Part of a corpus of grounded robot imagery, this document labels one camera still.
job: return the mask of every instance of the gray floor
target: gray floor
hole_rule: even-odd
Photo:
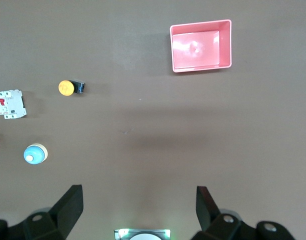
[[[0,218],[10,225],[82,184],[69,240],[118,228],[200,228],[197,185],[255,226],[306,239],[306,1],[0,0]],[[232,67],[172,72],[169,28],[232,20]],[[64,97],[65,79],[86,82]],[[40,165],[22,157],[49,150]]]

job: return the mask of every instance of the metal bolt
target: metal bolt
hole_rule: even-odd
[[[32,218],[32,221],[33,222],[36,222],[38,220],[41,220],[42,219],[42,215],[35,215],[33,218]]]
[[[268,230],[270,232],[276,232],[277,231],[277,228],[271,223],[265,223],[264,227],[265,227],[266,230]]]
[[[224,219],[225,222],[227,222],[227,223],[229,223],[229,224],[231,224],[231,223],[234,222],[233,217],[231,217],[231,216],[229,216],[229,215],[225,215],[225,216],[223,217],[223,219]]]

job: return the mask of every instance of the rectangular pink bin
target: rectangular pink bin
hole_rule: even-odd
[[[169,31],[173,71],[231,67],[231,26],[229,19],[172,25]]]

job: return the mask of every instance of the yellow button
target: yellow button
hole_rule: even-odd
[[[64,80],[59,83],[58,90],[64,96],[71,96],[74,92],[74,85],[70,81]]]

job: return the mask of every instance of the white circuit breaker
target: white circuit breaker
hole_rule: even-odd
[[[22,91],[0,91],[0,115],[5,119],[18,119],[27,114],[23,104]]]

